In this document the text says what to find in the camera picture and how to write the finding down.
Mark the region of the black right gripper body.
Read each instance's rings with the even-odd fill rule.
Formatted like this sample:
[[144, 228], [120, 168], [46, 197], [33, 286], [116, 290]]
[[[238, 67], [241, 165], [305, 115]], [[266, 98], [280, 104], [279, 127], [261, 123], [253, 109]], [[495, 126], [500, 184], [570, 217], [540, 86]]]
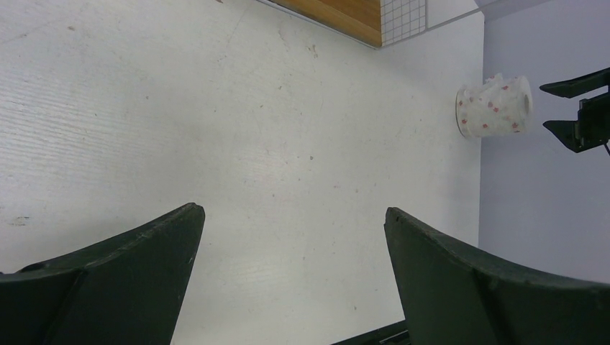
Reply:
[[579, 101], [575, 138], [578, 149], [608, 148], [609, 93]]

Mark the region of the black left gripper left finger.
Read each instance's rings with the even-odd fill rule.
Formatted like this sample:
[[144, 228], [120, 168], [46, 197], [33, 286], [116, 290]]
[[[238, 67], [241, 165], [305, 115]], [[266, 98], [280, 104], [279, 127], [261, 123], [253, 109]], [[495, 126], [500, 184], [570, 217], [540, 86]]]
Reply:
[[169, 344], [204, 229], [188, 203], [1, 276], [3, 344]]

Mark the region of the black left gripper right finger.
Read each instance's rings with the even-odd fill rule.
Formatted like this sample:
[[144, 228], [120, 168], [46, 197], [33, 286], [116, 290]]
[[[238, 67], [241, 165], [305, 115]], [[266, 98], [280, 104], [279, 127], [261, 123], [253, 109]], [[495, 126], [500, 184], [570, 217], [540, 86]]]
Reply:
[[607, 344], [609, 286], [510, 262], [389, 208], [386, 243], [413, 344]]

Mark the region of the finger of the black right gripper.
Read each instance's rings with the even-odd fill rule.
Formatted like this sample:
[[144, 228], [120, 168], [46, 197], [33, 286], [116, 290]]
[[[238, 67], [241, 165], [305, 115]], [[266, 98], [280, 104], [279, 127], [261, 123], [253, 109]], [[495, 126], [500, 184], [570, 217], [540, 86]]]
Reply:
[[540, 90], [562, 98], [574, 98], [584, 93], [609, 86], [609, 71], [610, 68], [605, 68], [578, 78], [544, 84], [540, 86]]
[[574, 153], [590, 149], [587, 140], [581, 136], [580, 123], [578, 121], [549, 120], [543, 123], [543, 127]]

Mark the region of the white roll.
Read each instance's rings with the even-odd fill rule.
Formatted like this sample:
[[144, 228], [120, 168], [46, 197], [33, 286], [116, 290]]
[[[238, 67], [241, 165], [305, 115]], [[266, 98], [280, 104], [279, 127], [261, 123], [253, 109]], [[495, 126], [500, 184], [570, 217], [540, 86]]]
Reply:
[[456, 94], [457, 126], [467, 138], [525, 133], [532, 115], [532, 92], [524, 76], [504, 78], [497, 73], [480, 86], [463, 86]]

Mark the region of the white wire wooden shelf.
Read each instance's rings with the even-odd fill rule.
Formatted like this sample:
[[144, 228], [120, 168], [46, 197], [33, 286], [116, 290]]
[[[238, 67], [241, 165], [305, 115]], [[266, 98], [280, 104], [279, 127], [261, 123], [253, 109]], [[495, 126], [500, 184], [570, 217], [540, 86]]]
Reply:
[[264, 1], [264, 4], [379, 50], [452, 24], [492, 12], [505, 1], [477, 1], [476, 8], [430, 22], [433, 1]]

